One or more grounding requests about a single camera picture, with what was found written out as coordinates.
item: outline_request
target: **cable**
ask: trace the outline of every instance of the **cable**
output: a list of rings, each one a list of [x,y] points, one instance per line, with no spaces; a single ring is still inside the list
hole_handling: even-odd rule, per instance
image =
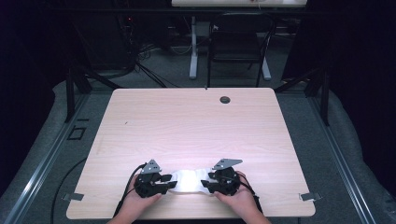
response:
[[[167,88],[166,85],[161,81],[161,79],[162,79],[162,80],[164,80],[165,82],[171,84],[172,86],[178,87],[178,88],[179,88],[178,85],[176,85],[176,84],[172,83],[171,81],[167,80],[166,78],[161,77],[160,75],[154,73],[153,71],[149,70],[149,69],[148,69],[146,66],[144,66],[143,64],[141,64],[141,63],[136,63],[136,65],[137,65],[148,77],[150,77],[153,81],[155,81],[155,82],[156,82],[157,84],[159,84],[161,87]]]
[[[69,169],[69,171],[66,173],[66,175],[64,176],[64,178],[62,179],[61,183],[59,184],[58,188],[56,189],[55,192],[55,196],[53,197],[52,200],[52,206],[50,209],[50,223],[53,223],[53,214],[54,214],[54,208],[55,208],[55,203],[56,203],[56,197],[59,194],[59,190],[61,189],[62,184],[64,183],[64,181],[66,180],[66,178],[70,175],[70,173],[72,173],[72,171],[74,169],[76,169],[77,166],[79,166],[80,164],[82,164],[84,161],[86,161],[87,158],[82,159],[81,161],[79,161],[78,163],[76,163],[72,168]]]
[[[117,205],[116,211],[114,212],[113,217],[116,216],[116,215],[119,213],[119,211],[120,211],[120,209],[121,209],[121,207],[122,207],[122,205],[123,205],[123,201],[125,200],[126,196],[127,196],[130,192],[132,192],[132,191],[135,189],[135,188],[133,188],[133,189],[131,189],[131,190],[128,190],[128,189],[129,189],[129,185],[131,184],[131,181],[132,181],[132,179],[134,178],[134,175],[136,174],[136,172],[137,172],[139,169],[143,169],[146,165],[147,165],[147,163],[145,162],[144,164],[139,165],[139,166],[138,166],[136,169],[134,169],[134,171],[132,172],[131,176],[130,176],[129,179],[128,179],[128,183],[126,184],[125,191],[124,191],[123,194],[122,194],[121,200],[119,201],[119,204]]]
[[[223,175],[218,175],[220,178],[224,178],[224,179],[228,179],[228,180],[232,180],[235,181],[233,178],[227,177],[227,176],[223,176]],[[250,193],[253,195],[253,199],[254,202],[256,203],[257,209],[259,209],[259,211],[262,213],[262,205],[260,204],[259,201],[259,196],[256,195],[256,192],[254,192],[253,188],[250,186],[250,184],[248,183],[248,180],[246,177],[244,177],[244,179],[247,181],[247,184],[243,183],[241,180],[236,180],[235,182],[245,186],[248,190],[250,190]]]
[[[185,53],[189,52],[190,49],[192,48],[192,45],[189,45],[189,48],[186,49],[186,50],[184,50],[184,51],[182,51],[182,52],[179,52],[179,51],[175,50],[175,49],[177,49],[177,48],[185,48],[185,47],[183,47],[183,46],[172,47],[172,46],[171,46],[172,52],[174,52],[175,54],[178,54],[178,55],[182,55],[182,54],[185,54]]]

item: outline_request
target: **wire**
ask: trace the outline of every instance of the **wire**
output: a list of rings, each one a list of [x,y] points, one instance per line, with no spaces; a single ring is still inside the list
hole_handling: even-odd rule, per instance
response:
[[[81,161],[79,161],[78,163],[76,163],[72,168],[69,169],[69,171],[66,173],[66,175],[64,176],[64,178],[62,179],[61,183],[59,184],[58,188],[56,189],[56,193],[55,196],[53,197],[52,200],[52,206],[50,209],[50,223],[53,223],[53,215],[54,215],[54,209],[55,209],[55,203],[56,203],[56,197],[59,194],[59,190],[61,189],[62,184],[64,183],[64,181],[66,180],[66,178],[70,175],[70,173],[72,173],[72,171],[74,169],[76,169],[76,167],[78,167],[80,164],[82,164],[84,161],[86,161],[87,158],[82,159]]]
[[[137,55],[137,60],[146,60],[151,57],[151,51],[155,50],[156,46],[154,44],[146,44],[142,46],[139,50],[139,54]]]
[[[223,175],[218,175],[220,178],[224,178],[224,179],[228,179],[228,180],[232,180],[235,181],[235,179],[227,177],[227,176],[223,176]],[[256,195],[256,193],[254,192],[253,188],[250,186],[250,184],[248,183],[248,180],[246,177],[244,177],[244,179],[247,181],[247,184],[243,183],[241,180],[236,180],[235,182],[245,186],[248,190],[250,190],[251,194],[253,195],[253,199],[254,202],[256,203],[257,208],[259,209],[259,211],[262,213],[262,206],[260,205],[260,201],[259,201],[259,196]]]
[[[188,53],[190,51],[190,49],[192,48],[192,45],[189,45],[189,48],[184,50],[184,51],[177,51],[176,50],[177,48],[185,48],[185,47],[183,47],[183,46],[174,46],[174,47],[171,46],[172,52],[174,52],[175,54],[178,54],[178,55],[182,55],[182,54]]]
[[[121,207],[122,207],[122,205],[123,205],[123,202],[124,202],[126,196],[127,196],[130,192],[132,192],[133,190],[135,190],[135,188],[138,188],[138,187],[140,186],[140,185],[138,185],[138,186],[136,186],[135,188],[128,190],[128,189],[129,189],[129,185],[131,185],[131,181],[132,181],[132,179],[134,178],[134,175],[136,174],[136,172],[137,172],[139,169],[143,169],[146,165],[147,165],[147,163],[145,162],[144,164],[139,165],[139,166],[138,166],[136,169],[134,169],[134,171],[132,172],[131,176],[130,176],[129,179],[128,179],[128,183],[127,183],[126,186],[125,186],[125,191],[124,191],[123,194],[122,194],[121,200],[119,201],[119,204],[117,205],[116,211],[114,212],[113,217],[116,216],[116,215],[119,213],[119,211],[120,211],[120,209],[121,209]]]
[[[165,82],[171,84],[172,86],[178,87],[178,88],[179,88],[178,85],[176,85],[176,84],[172,83],[171,81],[167,80],[166,78],[161,77],[160,75],[154,73],[153,71],[149,70],[149,69],[148,69],[146,66],[144,66],[143,64],[141,64],[141,63],[136,63],[136,65],[137,65],[148,77],[150,77],[153,81],[155,81],[155,82],[156,82],[157,84],[159,84],[161,87],[167,88],[166,85],[161,81],[161,79],[162,79],[162,80],[164,80]]]
[[[183,17],[183,21],[186,23],[186,26],[187,26],[187,28],[189,29],[190,34],[191,34],[190,23],[186,20],[186,17]]]

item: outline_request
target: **table leg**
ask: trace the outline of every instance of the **table leg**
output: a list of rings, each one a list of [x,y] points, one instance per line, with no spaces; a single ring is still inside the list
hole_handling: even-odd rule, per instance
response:
[[[270,69],[268,68],[267,60],[264,57],[264,63],[262,64],[262,75],[264,76],[264,80],[271,80]]]
[[[191,18],[191,64],[190,64],[190,78],[197,78],[198,53],[197,53],[197,34],[195,31],[195,17]]]

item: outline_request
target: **light wood surface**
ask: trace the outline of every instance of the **light wood surface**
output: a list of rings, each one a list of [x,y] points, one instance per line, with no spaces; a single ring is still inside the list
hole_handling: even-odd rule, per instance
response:
[[[173,7],[305,7],[306,0],[172,0]]]
[[[223,104],[219,98],[228,96]],[[162,175],[213,167],[220,159],[247,175],[268,217],[309,217],[308,187],[272,89],[129,89],[109,101],[72,201],[69,218],[110,218],[132,171],[154,159]],[[168,192],[141,217],[222,218],[213,196]]]

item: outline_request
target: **metal bracket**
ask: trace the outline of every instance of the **metal bracket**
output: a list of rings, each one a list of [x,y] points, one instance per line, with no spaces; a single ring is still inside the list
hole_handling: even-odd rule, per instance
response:
[[[319,193],[313,193],[313,192],[309,192],[306,194],[300,194],[300,199],[305,201],[311,201],[311,202],[315,202],[317,200],[322,199],[323,197],[321,196],[321,194]]]
[[[222,159],[213,167],[213,170],[224,170],[241,162],[242,160]]]
[[[148,174],[159,173],[160,171],[161,171],[161,168],[158,165],[158,163],[155,160],[151,160],[148,162],[148,164],[145,167],[143,167],[140,174],[148,175]]]
[[[68,202],[71,202],[72,200],[74,200],[74,201],[81,201],[82,198],[84,198],[84,195],[83,195],[83,194],[79,194],[79,193],[71,193],[71,194],[66,193],[66,194],[62,197],[63,200],[68,201]]]

